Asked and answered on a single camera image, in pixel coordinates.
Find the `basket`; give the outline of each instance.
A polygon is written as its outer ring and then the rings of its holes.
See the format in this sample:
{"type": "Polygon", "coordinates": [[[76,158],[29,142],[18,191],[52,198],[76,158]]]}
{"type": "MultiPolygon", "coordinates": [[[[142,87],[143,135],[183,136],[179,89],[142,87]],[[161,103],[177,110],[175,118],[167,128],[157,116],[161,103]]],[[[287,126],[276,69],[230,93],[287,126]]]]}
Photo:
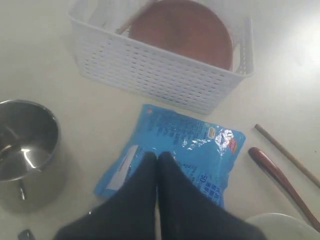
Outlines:
{"type": "Polygon", "coordinates": [[[197,0],[226,26],[231,70],[221,69],[128,38],[115,31],[148,0],[76,0],[68,14],[75,55],[84,77],[209,114],[242,79],[253,74],[251,19],[228,11],[224,0],[197,0]]]}

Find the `white bowl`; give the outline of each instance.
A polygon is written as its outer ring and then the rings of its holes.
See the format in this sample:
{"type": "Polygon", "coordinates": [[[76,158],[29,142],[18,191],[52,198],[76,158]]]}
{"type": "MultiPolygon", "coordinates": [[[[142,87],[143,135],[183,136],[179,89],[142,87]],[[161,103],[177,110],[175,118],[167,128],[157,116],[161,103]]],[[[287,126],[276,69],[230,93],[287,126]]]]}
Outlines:
{"type": "Polygon", "coordinates": [[[320,240],[320,233],[301,220],[279,213],[266,213],[246,220],[268,240],[320,240]]]}

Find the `plastic bag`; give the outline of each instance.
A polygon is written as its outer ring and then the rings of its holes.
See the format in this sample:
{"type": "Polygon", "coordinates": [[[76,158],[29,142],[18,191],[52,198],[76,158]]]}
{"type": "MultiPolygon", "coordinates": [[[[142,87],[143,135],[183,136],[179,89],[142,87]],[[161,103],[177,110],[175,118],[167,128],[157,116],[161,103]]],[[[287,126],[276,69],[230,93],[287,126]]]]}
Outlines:
{"type": "Polygon", "coordinates": [[[145,104],[130,140],[94,193],[103,197],[114,194],[135,172],[145,152],[171,152],[188,179],[223,207],[229,172],[245,139],[239,131],[145,104]]]}

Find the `red spoon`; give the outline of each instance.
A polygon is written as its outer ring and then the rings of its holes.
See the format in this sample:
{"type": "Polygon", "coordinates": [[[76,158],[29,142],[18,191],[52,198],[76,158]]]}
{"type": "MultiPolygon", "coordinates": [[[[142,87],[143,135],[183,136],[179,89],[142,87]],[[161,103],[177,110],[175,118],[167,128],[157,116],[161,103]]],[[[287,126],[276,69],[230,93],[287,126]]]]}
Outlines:
{"type": "Polygon", "coordinates": [[[299,194],[296,192],[283,172],[277,167],[277,165],[259,148],[252,147],[249,149],[248,153],[259,167],[265,169],[283,187],[283,189],[291,196],[294,202],[302,210],[312,227],[320,233],[319,221],[311,213],[310,209],[307,207],[305,202],[301,199],[299,194]]]}

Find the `chopstick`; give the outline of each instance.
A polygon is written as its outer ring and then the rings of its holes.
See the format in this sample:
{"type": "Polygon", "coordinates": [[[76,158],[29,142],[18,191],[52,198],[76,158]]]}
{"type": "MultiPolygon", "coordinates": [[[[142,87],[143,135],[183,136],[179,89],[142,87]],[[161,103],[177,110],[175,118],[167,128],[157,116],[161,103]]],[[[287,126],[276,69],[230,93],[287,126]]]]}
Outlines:
{"type": "Polygon", "coordinates": [[[125,30],[127,30],[132,23],[141,15],[143,14],[152,4],[154,4],[157,0],[149,0],[145,5],[143,5],[135,14],[128,18],[121,27],[119,27],[115,33],[122,34],[125,30]]]}
{"type": "Polygon", "coordinates": [[[306,175],[318,188],[320,188],[320,180],[313,175],[303,164],[295,158],[284,146],[282,146],[273,136],[271,136],[262,126],[256,124],[255,129],[259,131],[266,139],[269,140],[283,155],[286,156],[304,175],[306,175]]]}
{"type": "Polygon", "coordinates": [[[277,165],[260,149],[252,147],[248,151],[250,157],[256,162],[256,164],[265,169],[291,196],[294,202],[302,210],[303,214],[309,220],[310,224],[315,230],[320,233],[320,223],[317,218],[312,214],[305,202],[301,199],[289,180],[283,174],[283,172],[277,167],[277,165]]]}

